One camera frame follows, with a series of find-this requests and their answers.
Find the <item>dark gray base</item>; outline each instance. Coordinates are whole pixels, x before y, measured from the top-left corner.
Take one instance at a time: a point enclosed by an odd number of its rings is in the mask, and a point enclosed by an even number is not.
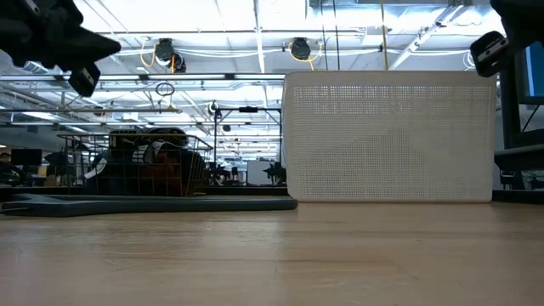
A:
[[[2,204],[11,216],[76,217],[107,213],[187,213],[291,210],[293,199],[201,199],[161,196],[14,195]]]

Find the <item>wooden tabletop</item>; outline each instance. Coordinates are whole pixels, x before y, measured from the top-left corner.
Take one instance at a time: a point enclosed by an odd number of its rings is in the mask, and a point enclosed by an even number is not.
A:
[[[544,304],[544,209],[0,217],[0,305]]]

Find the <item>table surface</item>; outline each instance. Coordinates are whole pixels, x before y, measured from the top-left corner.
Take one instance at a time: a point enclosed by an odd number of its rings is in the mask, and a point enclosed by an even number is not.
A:
[[[0,217],[0,304],[538,305],[544,207]]]

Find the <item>white mesh panel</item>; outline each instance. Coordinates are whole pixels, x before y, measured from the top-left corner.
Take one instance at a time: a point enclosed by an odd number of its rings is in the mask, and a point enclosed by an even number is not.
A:
[[[496,80],[473,72],[295,72],[283,99],[300,201],[490,201]]]

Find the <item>wire basket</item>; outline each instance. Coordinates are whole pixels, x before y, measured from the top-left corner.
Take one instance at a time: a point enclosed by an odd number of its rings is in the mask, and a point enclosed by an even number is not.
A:
[[[196,136],[169,129],[59,137],[65,140],[61,183],[69,188],[100,196],[204,195],[213,147]]]

